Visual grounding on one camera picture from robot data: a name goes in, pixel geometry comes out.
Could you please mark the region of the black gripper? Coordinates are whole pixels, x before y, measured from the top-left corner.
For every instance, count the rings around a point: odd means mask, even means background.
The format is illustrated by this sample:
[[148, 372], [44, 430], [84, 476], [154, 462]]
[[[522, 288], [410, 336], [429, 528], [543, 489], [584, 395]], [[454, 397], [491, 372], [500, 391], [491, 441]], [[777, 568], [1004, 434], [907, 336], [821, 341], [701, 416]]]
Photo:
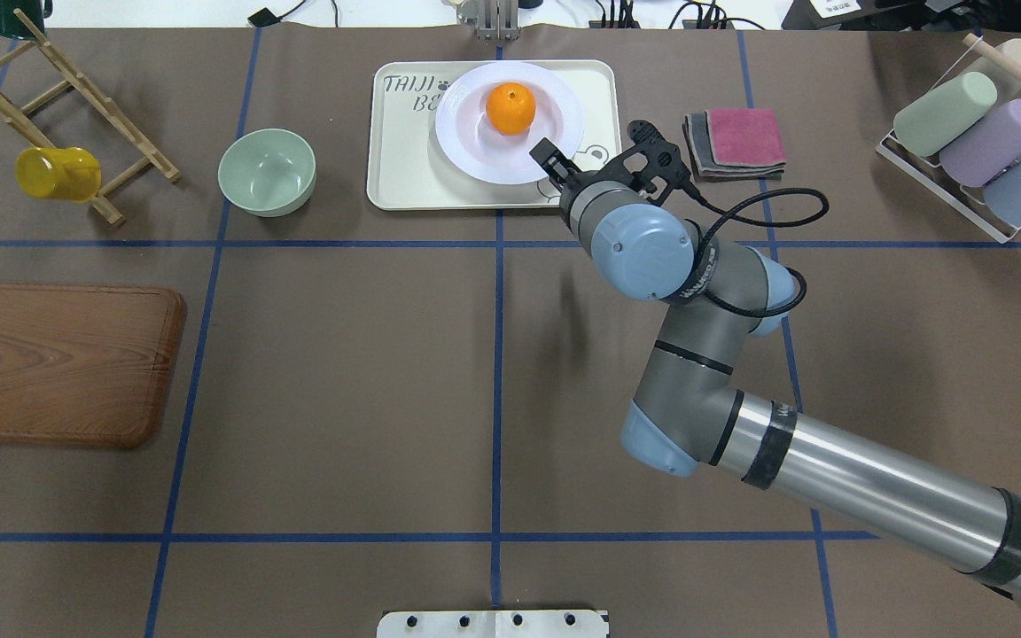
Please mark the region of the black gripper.
[[580, 169], [549, 138], [540, 138], [528, 151], [528, 157], [542, 169], [548, 181], [555, 183], [560, 206], [572, 206], [588, 187], [595, 185], [604, 184], [607, 190], [629, 190], [623, 159], [612, 159], [595, 170]]

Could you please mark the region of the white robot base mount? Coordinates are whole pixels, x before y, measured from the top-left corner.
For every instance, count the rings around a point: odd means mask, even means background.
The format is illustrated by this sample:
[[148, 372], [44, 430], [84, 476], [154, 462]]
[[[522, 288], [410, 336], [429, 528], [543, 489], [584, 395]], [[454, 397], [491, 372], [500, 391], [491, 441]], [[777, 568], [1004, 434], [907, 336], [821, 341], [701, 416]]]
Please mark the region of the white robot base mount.
[[609, 637], [606, 612], [474, 610], [388, 612], [377, 637]]

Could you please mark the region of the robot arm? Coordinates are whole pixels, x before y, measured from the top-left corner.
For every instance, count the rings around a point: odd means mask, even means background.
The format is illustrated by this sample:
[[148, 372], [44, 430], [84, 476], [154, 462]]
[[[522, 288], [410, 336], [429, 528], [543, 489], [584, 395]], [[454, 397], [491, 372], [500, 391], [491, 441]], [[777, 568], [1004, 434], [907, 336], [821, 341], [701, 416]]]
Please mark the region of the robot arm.
[[803, 302], [807, 280], [761, 251], [726, 241], [727, 223], [768, 229], [745, 210], [826, 195], [779, 187], [737, 205], [709, 201], [678, 146], [636, 121], [631, 148], [580, 168], [543, 138], [530, 151], [560, 195], [560, 215], [603, 280], [666, 314], [629, 401], [621, 444], [636, 460], [688, 477], [710, 465], [903, 542], [1008, 597], [1021, 609], [1021, 495], [965, 478], [803, 415], [735, 384], [746, 340]]

